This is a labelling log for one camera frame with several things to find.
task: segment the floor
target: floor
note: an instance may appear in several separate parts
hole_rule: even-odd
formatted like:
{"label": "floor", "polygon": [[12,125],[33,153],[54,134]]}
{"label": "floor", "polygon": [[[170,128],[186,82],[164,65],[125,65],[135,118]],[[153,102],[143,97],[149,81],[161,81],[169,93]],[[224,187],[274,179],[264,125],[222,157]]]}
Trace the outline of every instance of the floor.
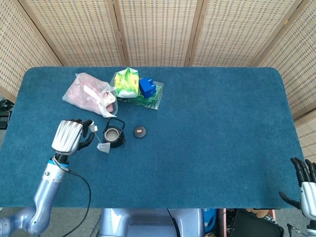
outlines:
{"label": "floor", "polygon": [[[0,148],[4,139],[5,131],[0,130]],[[14,214],[20,208],[4,208],[0,211],[0,218]],[[69,209],[69,208],[53,208],[51,214],[51,221],[48,229],[42,233],[41,237],[59,237],[67,233],[74,226],[76,226],[81,218],[84,216],[85,209]],[[86,221],[72,234],[70,237],[89,237],[93,227],[99,219],[101,214],[100,209],[91,209]],[[296,209],[281,209],[276,210],[276,220],[284,228],[284,236],[289,237],[287,231],[287,223],[306,232],[307,219],[302,215],[301,211]],[[12,237],[29,237],[23,231],[15,232]],[[300,237],[301,235],[294,233],[293,237]]]}

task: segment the robotic hand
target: robotic hand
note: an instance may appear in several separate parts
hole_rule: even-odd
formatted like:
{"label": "robotic hand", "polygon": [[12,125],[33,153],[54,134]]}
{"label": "robotic hand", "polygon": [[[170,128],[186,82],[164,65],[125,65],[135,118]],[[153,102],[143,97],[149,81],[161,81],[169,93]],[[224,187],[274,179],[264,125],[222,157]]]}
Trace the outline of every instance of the robotic hand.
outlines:
{"label": "robotic hand", "polygon": [[[89,128],[91,130],[89,137],[84,142],[80,142],[81,136],[86,137]],[[89,146],[94,134],[92,120],[82,122],[77,119],[60,122],[52,143],[52,148],[56,154],[48,161],[34,196],[35,206],[27,207],[12,216],[1,218],[0,237],[10,237],[15,230],[25,230],[31,235],[39,235],[46,230],[60,184],[65,173],[72,172],[67,168],[68,156],[72,156],[76,151]]]}
{"label": "robotic hand", "polygon": [[298,158],[291,158],[296,169],[298,185],[301,189],[301,202],[288,198],[285,193],[279,192],[281,198],[288,204],[302,210],[303,215],[310,220],[307,225],[308,237],[316,236],[316,163],[305,160],[308,169],[303,161]]}

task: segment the blue block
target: blue block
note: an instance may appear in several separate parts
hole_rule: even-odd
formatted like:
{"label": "blue block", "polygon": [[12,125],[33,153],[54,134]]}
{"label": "blue block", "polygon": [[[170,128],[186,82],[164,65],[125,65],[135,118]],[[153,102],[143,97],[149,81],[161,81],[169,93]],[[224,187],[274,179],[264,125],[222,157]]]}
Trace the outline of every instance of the blue block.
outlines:
{"label": "blue block", "polygon": [[139,80],[139,88],[145,98],[150,98],[156,93],[156,85],[151,78]]}

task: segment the black object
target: black object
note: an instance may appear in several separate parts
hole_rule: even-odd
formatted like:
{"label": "black object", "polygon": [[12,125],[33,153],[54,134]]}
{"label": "black object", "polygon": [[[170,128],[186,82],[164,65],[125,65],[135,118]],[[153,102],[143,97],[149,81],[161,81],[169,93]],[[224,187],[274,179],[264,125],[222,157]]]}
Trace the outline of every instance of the black object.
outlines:
{"label": "black object", "polygon": [[177,237],[181,237],[181,235],[180,235],[180,230],[179,230],[179,226],[178,226],[178,223],[177,223],[176,219],[171,216],[170,211],[169,211],[168,208],[167,208],[167,211],[168,211],[169,216],[170,216],[170,218],[171,218],[171,220],[172,220],[172,223],[173,223],[173,225],[174,225],[174,228],[176,229]]}
{"label": "black object", "polygon": [[90,143],[93,141],[95,133],[91,132],[90,135],[88,136],[87,140],[85,140],[84,142],[80,142],[79,143],[79,147],[78,147],[78,151],[81,150],[82,148],[85,148],[87,146],[90,145]]}
{"label": "black object", "polygon": [[292,226],[291,224],[287,223],[287,230],[288,230],[288,233],[290,235],[290,237],[292,237],[292,231],[298,233],[298,234],[301,234],[303,236],[307,236],[306,234],[304,234],[303,232],[301,232],[298,228],[295,228],[294,226]]}
{"label": "black object", "polygon": [[0,101],[0,110],[8,111],[14,106],[14,103],[12,103],[9,100],[3,99]]}
{"label": "black object", "polygon": [[[307,169],[305,163],[298,158],[291,158],[295,170],[298,185],[302,187],[302,182],[316,182],[316,163],[311,163],[308,159],[305,160],[309,170]],[[301,209],[301,204],[298,201],[288,198],[284,192],[279,192],[281,198],[287,203],[294,206],[297,209]]]}
{"label": "black object", "polygon": [[90,188],[90,185],[89,185],[88,181],[86,181],[85,178],[83,178],[81,175],[79,175],[78,173],[76,173],[76,172],[74,172],[72,170],[69,170],[68,173],[79,177],[80,179],[82,179],[85,182],[85,184],[87,184],[87,187],[88,187],[88,190],[89,190],[89,201],[88,201],[88,206],[87,206],[87,209],[85,211],[83,219],[79,222],[78,225],[76,225],[71,231],[69,231],[68,233],[64,234],[62,237],[66,237],[66,236],[70,235],[72,232],[74,232],[85,221],[85,219],[87,218],[89,209],[90,209],[90,204],[91,204],[91,188]]}
{"label": "black object", "polygon": [[307,225],[307,229],[316,230],[316,221],[311,220],[310,224]]}
{"label": "black object", "polygon": [[0,129],[7,129],[11,111],[0,110]]}
{"label": "black object", "polygon": [[142,125],[138,125],[134,128],[134,136],[138,138],[145,137],[146,135],[146,128]]}
{"label": "black object", "polygon": [[60,164],[69,164],[69,162],[68,162],[68,156],[66,156],[66,155],[62,155],[62,154],[56,153],[56,154],[54,155],[54,157],[55,157],[55,159],[57,160],[57,162],[60,163]]}
{"label": "black object", "polygon": [[284,229],[256,214],[238,209],[231,237],[283,237]]}
{"label": "black object", "polygon": [[300,202],[288,198],[284,192],[279,192],[278,194],[281,196],[283,201],[285,201],[287,204],[290,204],[291,206],[294,206],[296,209],[301,210]]}
{"label": "black object", "polygon": [[[121,122],[123,124],[122,128],[119,129],[114,126],[110,126],[110,120],[112,119]],[[125,122],[123,122],[122,120],[118,118],[109,118],[107,125],[105,126],[105,129],[103,131],[104,141],[109,142],[111,148],[119,147],[120,145],[123,144],[123,142],[125,142],[125,136],[123,133],[124,128],[125,128]]]}

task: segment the blue carpet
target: blue carpet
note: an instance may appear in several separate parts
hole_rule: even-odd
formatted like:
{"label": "blue carpet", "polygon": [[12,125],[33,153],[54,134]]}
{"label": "blue carpet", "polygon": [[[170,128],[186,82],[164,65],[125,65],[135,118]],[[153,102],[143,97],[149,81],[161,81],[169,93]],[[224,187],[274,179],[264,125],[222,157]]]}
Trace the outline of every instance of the blue carpet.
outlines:
{"label": "blue carpet", "polygon": [[[110,81],[123,68],[42,67],[25,73],[0,151],[0,206],[27,206],[54,154],[51,143],[63,119],[100,115],[62,101],[86,72]],[[164,83],[159,110],[118,103],[126,142],[110,154],[97,139],[69,158],[92,189],[92,207],[188,208],[287,206],[299,199],[291,157],[302,158],[284,86],[272,68],[142,67],[141,77]],[[146,137],[133,136],[144,125]],[[68,175],[55,206],[85,207],[85,184]]]}

